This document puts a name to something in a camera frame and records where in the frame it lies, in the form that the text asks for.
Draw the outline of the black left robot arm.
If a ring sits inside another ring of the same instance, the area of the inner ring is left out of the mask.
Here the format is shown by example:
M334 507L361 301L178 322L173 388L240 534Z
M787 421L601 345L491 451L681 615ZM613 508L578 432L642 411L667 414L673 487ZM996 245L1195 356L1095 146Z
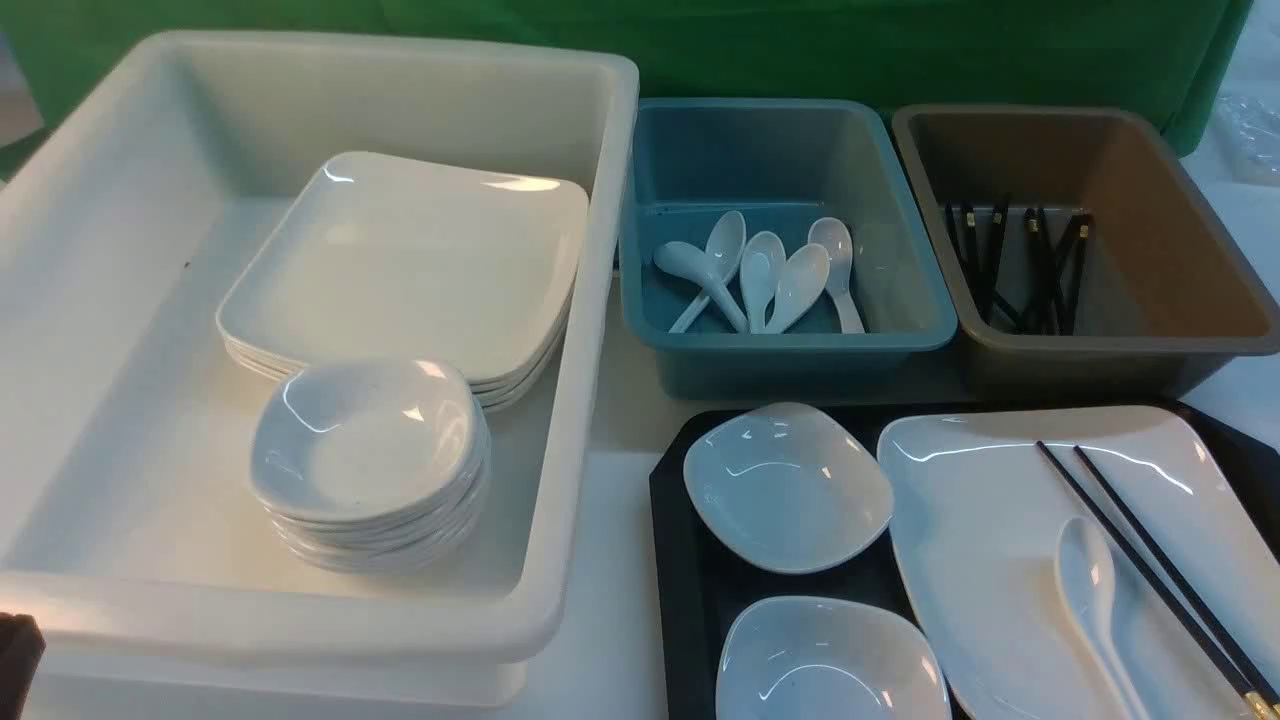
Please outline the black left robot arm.
M1 612L1 719L20 719L45 648L31 615Z

